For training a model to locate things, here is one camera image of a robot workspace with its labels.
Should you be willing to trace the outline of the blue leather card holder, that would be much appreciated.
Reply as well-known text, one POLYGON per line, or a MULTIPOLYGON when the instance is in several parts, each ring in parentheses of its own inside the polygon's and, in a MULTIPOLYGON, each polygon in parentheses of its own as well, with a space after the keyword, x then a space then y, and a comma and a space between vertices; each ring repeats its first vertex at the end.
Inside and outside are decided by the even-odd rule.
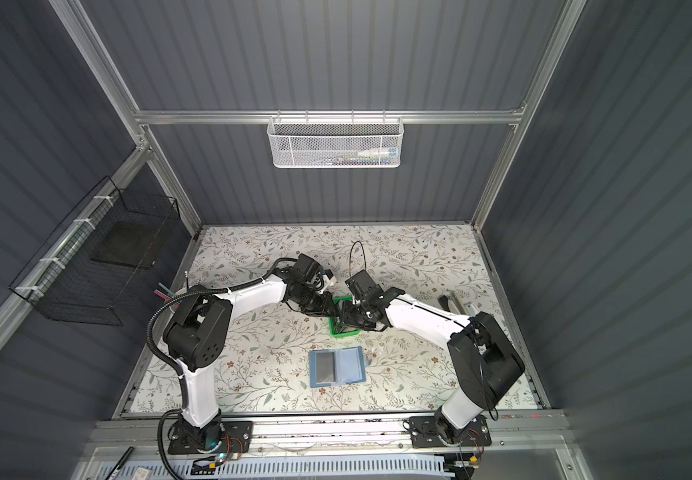
POLYGON ((367 380, 364 352, 361 346, 343 349, 312 350, 309 353, 309 366, 311 388, 326 388, 332 386, 350 385, 362 383, 367 380), (334 383, 317 386, 313 384, 312 357, 313 353, 316 351, 329 351, 335 354, 336 381, 334 383))

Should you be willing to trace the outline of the green plastic card tray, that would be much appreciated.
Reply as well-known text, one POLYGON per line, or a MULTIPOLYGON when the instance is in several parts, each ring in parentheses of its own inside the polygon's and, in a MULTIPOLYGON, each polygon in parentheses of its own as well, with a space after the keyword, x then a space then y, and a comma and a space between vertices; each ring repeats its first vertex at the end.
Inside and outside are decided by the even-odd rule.
MULTIPOLYGON (((336 306, 339 306, 344 301, 352 301, 352 300, 353 300, 352 296, 340 296, 340 297, 334 298, 334 303, 336 306)), ((360 333, 360 331, 358 329, 346 325, 338 317, 330 317, 328 319, 328 326, 329 326, 330 335, 336 339, 355 336, 355 335, 358 335, 360 333)))

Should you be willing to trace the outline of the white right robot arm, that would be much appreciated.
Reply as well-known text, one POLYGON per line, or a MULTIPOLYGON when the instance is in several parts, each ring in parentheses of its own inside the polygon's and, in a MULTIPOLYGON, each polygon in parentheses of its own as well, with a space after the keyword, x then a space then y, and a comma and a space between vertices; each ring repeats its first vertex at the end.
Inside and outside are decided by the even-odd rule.
POLYGON ((383 289, 365 270, 346 285, 352 299, 339 307, 346 325, 363 331, 403 330, 448 351, 457 387, 435 413, 435 422, 449 443, 480 414, 494 411, 525 372, 522 357, 487 312, 448 312, 397 287, 383 289))

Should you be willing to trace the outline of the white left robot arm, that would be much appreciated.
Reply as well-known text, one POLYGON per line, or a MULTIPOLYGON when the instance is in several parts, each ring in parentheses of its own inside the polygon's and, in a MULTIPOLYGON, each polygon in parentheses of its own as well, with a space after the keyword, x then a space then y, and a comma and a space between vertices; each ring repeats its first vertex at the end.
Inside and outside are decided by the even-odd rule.
POLYGON ((338 314, 333 294, 334 273, 312 257, 282 257, 261 277, 244 284, 206 288, 197 285, 162 307, 175 308, 163 331, 168 351, 149 341, 153 352, 178 376, 185 422, 203 429, 216 421, 221 410, 215 397, 214 364, 221 356, 233 320, 272 304, 294 303, 309 317, 338 314))

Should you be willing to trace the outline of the black VIP card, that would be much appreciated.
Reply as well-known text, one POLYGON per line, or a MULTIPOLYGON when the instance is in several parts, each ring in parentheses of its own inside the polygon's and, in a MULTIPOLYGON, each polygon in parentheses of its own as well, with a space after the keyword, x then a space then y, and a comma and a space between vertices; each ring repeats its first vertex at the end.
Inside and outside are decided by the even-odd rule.
POLYGON ((336 381, 335 354, 329 351, 316 351, 312 357, 313 384, 328 385, 336 381))

